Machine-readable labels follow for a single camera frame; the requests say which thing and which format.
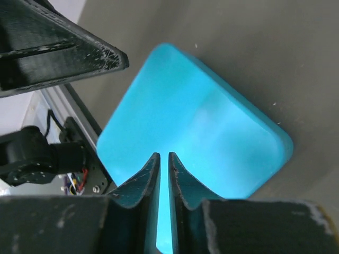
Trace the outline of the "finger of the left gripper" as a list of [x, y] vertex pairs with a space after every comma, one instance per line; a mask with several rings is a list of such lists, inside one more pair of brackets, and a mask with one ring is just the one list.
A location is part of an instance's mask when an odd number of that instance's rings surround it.
[[1, 1], [1, 97], [124, 70], [128, 56], [49, 1]]

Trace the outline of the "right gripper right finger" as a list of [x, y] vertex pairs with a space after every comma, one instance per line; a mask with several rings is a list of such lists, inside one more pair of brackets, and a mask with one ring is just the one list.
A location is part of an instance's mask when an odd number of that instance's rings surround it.
[[225, 199], [168, 156], [174, 253], [338, 253], [338, 231], [300, 199]]

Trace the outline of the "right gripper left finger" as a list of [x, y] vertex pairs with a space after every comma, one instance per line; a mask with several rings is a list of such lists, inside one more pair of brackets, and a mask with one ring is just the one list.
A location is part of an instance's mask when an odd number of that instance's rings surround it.
[[155, 253], [160, 155], [93, 196], [1, 197], [1, 253]]

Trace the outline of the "blue tin lid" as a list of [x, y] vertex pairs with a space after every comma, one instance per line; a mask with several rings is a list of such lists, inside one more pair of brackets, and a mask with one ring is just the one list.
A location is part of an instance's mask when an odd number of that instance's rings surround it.
[[96, 152], [117, 185], [160, 154], [156, 246], [171, 253], [170, 152], [221, 197], [247, 198], [291, 158], [293, 142], [197, 58], [161, 44], [103, 129]]

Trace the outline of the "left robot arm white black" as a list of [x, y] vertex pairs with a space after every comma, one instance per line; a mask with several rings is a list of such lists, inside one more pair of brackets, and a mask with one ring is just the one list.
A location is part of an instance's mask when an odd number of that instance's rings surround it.
[[[128, 56], [57, 12], [48, 1], [1, 1], [1, 97], [68, 84], [129, 67]], [[60, 143], [31, 125], [1, 136], [1, 179], [47, 184], [59, 174], [103, 170], [72, 117]]]

